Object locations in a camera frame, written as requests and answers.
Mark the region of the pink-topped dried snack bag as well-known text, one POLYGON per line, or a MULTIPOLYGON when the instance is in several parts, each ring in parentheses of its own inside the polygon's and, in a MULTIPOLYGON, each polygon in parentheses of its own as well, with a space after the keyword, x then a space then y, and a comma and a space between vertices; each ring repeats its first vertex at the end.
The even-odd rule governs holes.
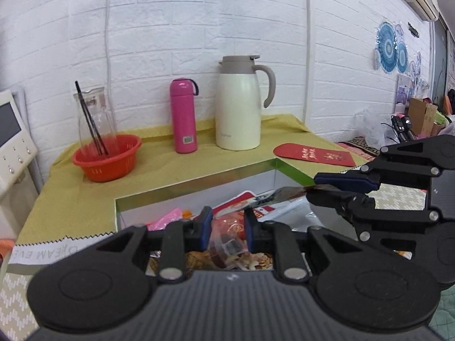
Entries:
POLYGON ((146 227, 148 231, 158 231, 165 229, 166 226, 175 221, 181 220, 183 218, 183 211, 180 208, 172 209, 169 213, 162 216, 161 218, 147 223, 146 227))

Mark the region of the mixed nuts packet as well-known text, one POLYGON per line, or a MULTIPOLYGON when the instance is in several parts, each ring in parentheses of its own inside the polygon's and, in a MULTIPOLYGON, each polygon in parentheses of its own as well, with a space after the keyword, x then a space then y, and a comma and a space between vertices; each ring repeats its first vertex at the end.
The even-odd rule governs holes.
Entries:
POLYGON ((203 253, 188 253, 186 261, 188 273, 196 269, 271 270, 273 265, 270 255, 248 251, 243 212, 214 219, 208 249, 203 253))

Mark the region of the green cardboard box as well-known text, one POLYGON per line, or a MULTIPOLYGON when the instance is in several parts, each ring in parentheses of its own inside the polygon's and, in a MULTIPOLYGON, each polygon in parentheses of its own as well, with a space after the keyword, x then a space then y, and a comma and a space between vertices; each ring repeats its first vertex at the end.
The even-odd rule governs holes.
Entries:
POLYGON ((115 227, 153 222, 172 209, 199 214, 205 205, 216 208, 244 191, 255 195, 284 186, 310 186, 312 177, 278 159, 226 169, 206 176, 176 182, 115 200, 115 227))

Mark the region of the red envelope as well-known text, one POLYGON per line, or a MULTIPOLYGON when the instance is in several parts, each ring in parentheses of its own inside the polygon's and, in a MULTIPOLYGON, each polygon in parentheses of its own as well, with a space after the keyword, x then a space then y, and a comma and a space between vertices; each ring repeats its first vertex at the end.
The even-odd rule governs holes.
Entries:
POLYGON ((314 146, 300 145, 296 143, 284 143, 276 146, 273 152, 274 155, 285 159, 326 165, 340 165, 346 167, 355 166, 354 159, 347 151, 321 149, 314 146))

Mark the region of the brown cardboard box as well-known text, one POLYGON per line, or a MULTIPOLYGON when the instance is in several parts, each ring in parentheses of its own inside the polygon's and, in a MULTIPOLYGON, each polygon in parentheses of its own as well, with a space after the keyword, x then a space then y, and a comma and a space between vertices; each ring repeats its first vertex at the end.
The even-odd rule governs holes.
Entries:
POLYGON ((412 123, 412 132, 418 138, 431 137, 437 107, 421 99, 411 98, 408 116, 412 123))

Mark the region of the red plastic basket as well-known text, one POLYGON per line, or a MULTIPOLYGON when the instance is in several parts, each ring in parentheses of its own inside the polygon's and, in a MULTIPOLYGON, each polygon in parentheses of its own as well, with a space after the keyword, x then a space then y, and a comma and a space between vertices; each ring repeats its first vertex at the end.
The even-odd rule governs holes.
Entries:
POLYGON ((97 156, 87 159, 81 149, 74 152, 72 162, 79 166, 92 182, 110 182, 128 175, 136 166, 137 151, 142 145, 141 137, 130 134, 116 136, 119 152, 112 156, 97 156))

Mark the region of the cream thermal jug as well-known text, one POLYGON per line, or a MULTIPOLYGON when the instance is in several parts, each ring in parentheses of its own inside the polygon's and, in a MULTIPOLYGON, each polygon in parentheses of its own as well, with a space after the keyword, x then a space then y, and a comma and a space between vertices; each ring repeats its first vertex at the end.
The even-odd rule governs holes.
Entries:
POLYGON ((229 55, 219 62, 215 96, 218 147, 231 151, 255 149, 261 142, 262 110, 274 100, 276 78, 271 68, 258 65, 258 55, 229 55), (268 76, 268 95, 261 98, 257 72, 268 76))

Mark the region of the black chopsticks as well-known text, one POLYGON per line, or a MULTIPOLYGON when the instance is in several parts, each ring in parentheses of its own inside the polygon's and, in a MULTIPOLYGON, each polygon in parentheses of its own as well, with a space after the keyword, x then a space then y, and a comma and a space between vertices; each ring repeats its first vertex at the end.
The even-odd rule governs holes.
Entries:
POLYGON ((84 114, 84 117, 86 119, 87 127, 90 131, 90 135, 92 137, 93 144, 96 147, 96 151, 97 151, 98 155, 108 156, 109 155, 108 149, 107 149, 105 143, 103 142, 100 132, 99 132, 98 128, 96 127, 95 121, 92 118, 90 110, 88 109, 86 101, 83 98, 82 90, 79 86, 78 81, 75 81, 75 86, 76 86, 76 90, 77 90, 77 94, 78 94, 78 98, 79 98, 79 103, 81 105, 82 113, 84 114))

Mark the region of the pink thermos bottle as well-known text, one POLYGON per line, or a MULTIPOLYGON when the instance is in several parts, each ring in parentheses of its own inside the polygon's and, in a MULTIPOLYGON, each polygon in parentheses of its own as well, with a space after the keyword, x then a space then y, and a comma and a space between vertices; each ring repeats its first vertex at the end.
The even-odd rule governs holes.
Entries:
POLYGON ((199 95, 197 83, 190 78, 177 78, 170 84, 170 110, 174 149, 187 154, 197 150, 197 128, 194 98, 199 95))

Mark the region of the yellow-green tablecloth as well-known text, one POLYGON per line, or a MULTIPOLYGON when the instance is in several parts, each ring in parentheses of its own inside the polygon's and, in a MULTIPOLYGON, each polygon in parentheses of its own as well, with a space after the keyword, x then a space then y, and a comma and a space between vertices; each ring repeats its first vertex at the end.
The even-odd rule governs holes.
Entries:
POLYGON ((293 115, 266 115, 262 120, 261 144, 252 150, 228 151, 215 144, 214 121, 197 124, 198 149, 178 154, 169 126, 141 128, 132 172, 111 182, 91 182, 72 162, 77 145, 71 145, 54 161, 48 179, 16 242, 19 245, 54 241, 65 236, 84 237, 115 229, 115 200, 120 197, 195 179, 227 169, 274 158, 273 150, 284 143, 340 150, 293 115))

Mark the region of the blue paper fan decoration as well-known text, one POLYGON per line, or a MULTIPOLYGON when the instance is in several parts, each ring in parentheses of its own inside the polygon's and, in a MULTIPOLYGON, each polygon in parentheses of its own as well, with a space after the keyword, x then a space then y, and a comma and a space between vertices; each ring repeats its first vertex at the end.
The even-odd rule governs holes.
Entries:
POLYGON ((386 73, 395 70, 398 61, 397 38, 394 27, 383 22, 376 32, 376 66, 386 73))

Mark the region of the clear glass carafe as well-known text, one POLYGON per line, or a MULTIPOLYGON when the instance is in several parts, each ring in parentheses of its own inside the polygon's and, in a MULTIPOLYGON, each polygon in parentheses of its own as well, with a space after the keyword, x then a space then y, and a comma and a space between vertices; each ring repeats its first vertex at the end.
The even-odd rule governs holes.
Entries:
MULTIPOLYGON (((103 142, 108 149, 108 156, 116 155, 119 152, 116 141, 116 125, 113 120, 113 112, 110 108, 110 105, 108 104, 108 99, 106 97, 104 88, 98 87, 95 89, 82 91, 82 94, 84 100, 86 101, 88 109, 90 110, 92 118, 95 121, 96 127, 100 132, 103 142)), ((82 113, 81 105, 79 103, 77 90, 73 97, 76 101, 79 143, 83 155, 87 157, 87 159, 95 158, 97 156, 105 156, 98 155, 96 147, 93 144, 90 131, 87 127, 86 119, 82 113)))

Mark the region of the beige patterned table mat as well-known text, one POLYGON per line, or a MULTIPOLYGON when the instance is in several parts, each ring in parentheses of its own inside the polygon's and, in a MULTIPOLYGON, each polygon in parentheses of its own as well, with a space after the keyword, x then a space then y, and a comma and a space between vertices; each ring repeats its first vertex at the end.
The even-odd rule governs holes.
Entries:
POLYGON ((10 340, 24 340, 38 326, 27 300, 27 289, 32 277, 46 266, 106 239, 111 234, 85 236, 19 244, 7 257, 5 274, 1 280, 1 331, 10 340))

